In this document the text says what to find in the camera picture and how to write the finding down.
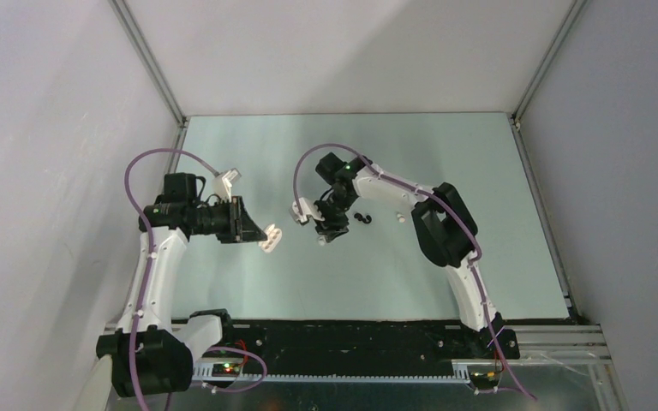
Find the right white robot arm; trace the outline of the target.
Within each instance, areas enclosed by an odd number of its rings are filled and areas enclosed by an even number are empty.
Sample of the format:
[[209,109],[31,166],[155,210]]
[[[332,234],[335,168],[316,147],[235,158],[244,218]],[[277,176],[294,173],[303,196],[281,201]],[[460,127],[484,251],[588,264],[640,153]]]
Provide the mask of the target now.
[[319,200],[296,200],[296,221],[314,221],[320,244],[328,244],[349,231],[349,212],[358,199],[395,206],[410,215],[423,256],[446,272],[458,304],[464,346],[476,358],[492,354],[516,359],[516,341],[489,298],[478,262],[478,228],[459,195],[449,183],[429,188],[385,172],[358,156],[349,162],[326,154],[315,168],[329,185]]

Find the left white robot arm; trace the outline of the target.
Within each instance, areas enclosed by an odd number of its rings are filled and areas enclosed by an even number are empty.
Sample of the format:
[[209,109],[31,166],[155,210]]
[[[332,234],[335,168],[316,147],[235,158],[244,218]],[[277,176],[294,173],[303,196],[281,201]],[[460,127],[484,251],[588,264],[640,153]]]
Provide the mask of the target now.
[[194,363],[210,350],[226,356],[236,346],[224,309],[195,312],[180,330],[172,328],[172,301],[182,257],[189,240],[213,235],[222,244],[255,242],[270,253],[281,239],[271,224],[261,229],[240,196],[224,190],[218,201],[201,199],[205,179],[168,174],[163,192],[144,208],[139,222],[140,257],[123,315],[115,331],[98,339],[96,354],[112,359],[111,382],[120,397],[185,391]]

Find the white earbud charging case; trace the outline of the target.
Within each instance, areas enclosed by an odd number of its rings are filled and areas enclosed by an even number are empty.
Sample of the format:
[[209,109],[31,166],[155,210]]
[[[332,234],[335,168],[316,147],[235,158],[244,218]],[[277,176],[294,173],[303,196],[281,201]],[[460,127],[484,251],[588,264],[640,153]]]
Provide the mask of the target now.
[[260,250],[264,253],[272,253],[283,237],[283,231],[272,223],[264,228],[265,239],[259,241]]

